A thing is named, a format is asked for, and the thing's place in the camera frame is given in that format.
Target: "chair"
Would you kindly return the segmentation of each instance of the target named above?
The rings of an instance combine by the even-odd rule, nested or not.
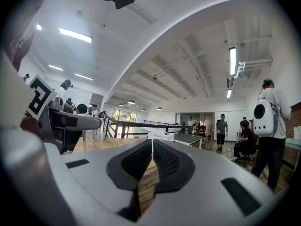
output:
[[[254,141],[253,141],[253,144],[252,144],[252,148],[248,149],[246,152],[245,152],[245,155],[244,156],[241,156],[240,158],[236,159],[234,162],[238,162],[238,161],[242,161],[244,160],[245,163],[247,161],[252,161],[253,162],[253,165],[255,164],[255,161],[256,161],[256,158],[254,159],[251,159],[250,158],[250,155],[253,155],[256,153],[256,147],[257,147],[257,136],[255,134],[253,134],[254,136]]]

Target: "shorts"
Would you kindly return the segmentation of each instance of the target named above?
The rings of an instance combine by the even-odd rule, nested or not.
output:
[[[224,145],[225,135],[217,134],[216,139],[217,139],[217,145],[219,144]]]

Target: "ceiling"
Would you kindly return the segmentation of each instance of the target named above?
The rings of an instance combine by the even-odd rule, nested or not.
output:
[[[181,1],[135,0],[117,10],[112,2],[102,0],[46,0],[38,18],[42,30],[37,31],[29,54],[44,68],[45,76],[55,73],[72,80],[78,73],[93,78],[76,79],[102,88],[104,97],[114,88],[106,103],[118,106],[134,99],[134,110],[176,97],[224,97],[231,47],[237,48],[238,61],[270,58],[273,17],[248,12],[184,29],[181,35],[177,34],[178,39],[140,63],[123,84],[116,86],[128,71],[127,59],[133,59],[131,52],[140,46],[141,37],[158,30],[158,23]],[[92,37],[92,43],[62,35],[59,28]],[[237,86],[232,96],[244,96],[245,88],[252,85],[259,72],[241,73],[242,80],[233,84]]]

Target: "brick wall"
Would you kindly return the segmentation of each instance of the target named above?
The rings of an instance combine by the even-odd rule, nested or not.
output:
[[[293,138],[293,128],[301,126],[301,102],[292,106],[291,120],[285,122],[286,137]],[[297,161],[298,150],[285,147],[284,160],[295,165]]]

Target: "ceiling light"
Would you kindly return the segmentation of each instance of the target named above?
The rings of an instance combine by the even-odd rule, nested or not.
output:
[[[75,73],[75,75],[77,75],[77,76],[79,76],[79,77],[82,77],[82,78],[85,78],[85,79],[88,79],[88,80],[93,80],[93,79],[91,79],[91,78],[89,78],[89,77],[86,77],[86,76],[83,76],[83,75],[80,75],[80,74],[77,74],[77,73]]]
[[[232,90],[229,89],[229,90],[228,90],[228,94],[227,94],[227,98],[230,98],[231,94],[232,94]]]
[[[88,42],[88,43],[91,43],[91,42],[92,42],[92,38],[91,38],[91,37],[82,35],[82,34],[77,33],[77,32],[72,32],[72,31],[69,31],[69,30],[65,30],[65,29],[60,28],[60,33],[61,33],[61,34],[68,35],[68,36],[71,36],[71,37],[74,37],[74,38],[79,39],[79,40],[86,41],[86,42]]]
[[[59,67],[55,67],[55,66],[52,66],[52,65],[48,65],[50,68],[54,68],[54,69],[57,69],[57,70],[61,70],[63,71],[63,69],[59,68]]]
[[[236,69],[236,48],[230,48],[230,74],[235,74]]]

